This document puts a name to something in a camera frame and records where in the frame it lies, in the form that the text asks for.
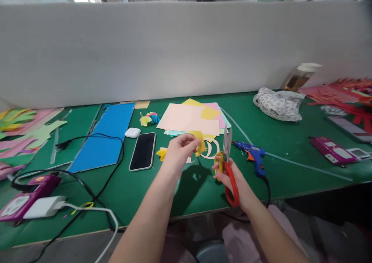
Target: hand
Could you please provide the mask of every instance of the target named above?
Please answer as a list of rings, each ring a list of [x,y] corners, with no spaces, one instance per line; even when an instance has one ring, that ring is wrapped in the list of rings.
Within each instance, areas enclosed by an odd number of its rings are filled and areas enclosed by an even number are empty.
[[[231,166],[231,169],[234,173],[235,182],[238,186],[239,191],[239,203],[240,207],[243,211],[247,212],[247,210],[250,207],[250,204],[254,198],[257,198],[255,194],[253,193],[251,187],[248,185],[247,181],[245,180],[243,174],[239,170],[239,168],[236,166],[235,162],[232,158],[229,158],[229,164]],[[220,181],[227,186],[231,192],[233,192],[233,186],[231,185],[231,180],[229,176],[227,176],[224,173],[221,173],[218,171],[219,169],[219,162],[217,161],[213,166],[212,169],[217,169],[217,174],[213,177],[215,179],[220,179]]]
[[[161,169],[175,173],[179,179],[187,158],[191,157],[199,144],[200,140],[192,134],[182,134],[172,139],[169,142]]]

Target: power adapter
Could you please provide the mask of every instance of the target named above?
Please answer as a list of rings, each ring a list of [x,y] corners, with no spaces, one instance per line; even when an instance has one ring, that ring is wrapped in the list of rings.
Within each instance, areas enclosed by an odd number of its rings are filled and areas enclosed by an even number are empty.
[[[33,219],[54,216],[65,204],[65,196],[51,196],[35,201],[31,208],[24,214],[23,219]]]

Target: black phone screen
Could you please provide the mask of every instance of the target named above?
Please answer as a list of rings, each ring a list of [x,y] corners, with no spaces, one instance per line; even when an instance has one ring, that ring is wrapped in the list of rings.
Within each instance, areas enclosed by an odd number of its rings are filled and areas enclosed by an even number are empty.
[[[152,166],[155,148],[155,133],[140,134],[133,151],[130,171],[149,169]]]

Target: blue glue gun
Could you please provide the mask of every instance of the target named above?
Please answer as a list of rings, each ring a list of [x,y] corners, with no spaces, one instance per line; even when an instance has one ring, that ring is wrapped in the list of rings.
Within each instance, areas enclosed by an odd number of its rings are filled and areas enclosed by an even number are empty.
[[[231,143],[241,151],[245,151],[248,154],[248,159],[255,163],[255,174],[257,177],[266,176],[264,164],[262,158],[265,156],[265,150],[257,148],[255,145],[251,145],[242,141],[231,141]]]

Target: plastic bottle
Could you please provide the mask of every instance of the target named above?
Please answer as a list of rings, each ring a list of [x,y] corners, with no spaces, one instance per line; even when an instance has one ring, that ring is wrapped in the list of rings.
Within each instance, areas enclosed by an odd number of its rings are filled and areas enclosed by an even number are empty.
[[[285,81],[286,86],[284,90],[298,91],[298,88],[302,87],[320,67],[322,67],[320,64],[300,64],[297,68],[289,72]]]

